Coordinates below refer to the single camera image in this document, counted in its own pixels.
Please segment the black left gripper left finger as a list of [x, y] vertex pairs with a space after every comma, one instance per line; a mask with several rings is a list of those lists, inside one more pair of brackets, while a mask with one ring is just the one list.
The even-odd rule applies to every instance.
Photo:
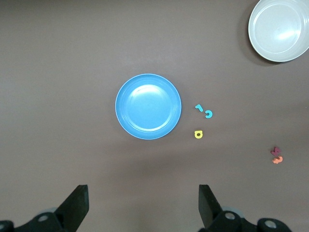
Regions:
[[14, 232], [77, 232], [88, 211], [88, 185], [78, 185], [54, 212], [41, 213]]

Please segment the brown table cover sheet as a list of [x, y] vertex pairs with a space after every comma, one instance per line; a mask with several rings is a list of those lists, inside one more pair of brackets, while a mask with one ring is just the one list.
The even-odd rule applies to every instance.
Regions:
[[[257, 3], [0, 0], [0, 220], [24, 224], [87, 184], [78, 232], [197, 232], [208, 184], [251, 223], [309, 232], [309, 51], [261, 58], [247, 33]], [[157, 140], [115, 115], [120, 87], [141, 73], [182, 99]]]

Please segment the beige plastic plate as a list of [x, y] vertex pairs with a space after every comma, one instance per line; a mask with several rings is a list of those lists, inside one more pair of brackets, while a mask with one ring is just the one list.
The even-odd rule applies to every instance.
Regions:
[[248, 36], [254, 50], [273, 62], [288, 62], [309, 50], [309, 0], [259, 0]]

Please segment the blue plastic plate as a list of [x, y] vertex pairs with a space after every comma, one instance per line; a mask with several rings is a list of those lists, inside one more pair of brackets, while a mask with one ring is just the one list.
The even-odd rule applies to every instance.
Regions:
[[152, 73], [127, 80], [115, 99], [115, 114], [121, 127], [142, 140], [155, 140], [169, 134], [178, 124], [182, 101], [168, 79]]

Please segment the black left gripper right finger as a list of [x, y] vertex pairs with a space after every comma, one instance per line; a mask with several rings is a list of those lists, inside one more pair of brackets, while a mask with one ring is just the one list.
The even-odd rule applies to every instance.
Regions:
[[240, 216], [223, 210], [208, 185], [199, 185], [198, 210], [203, 232], [241, 232]]

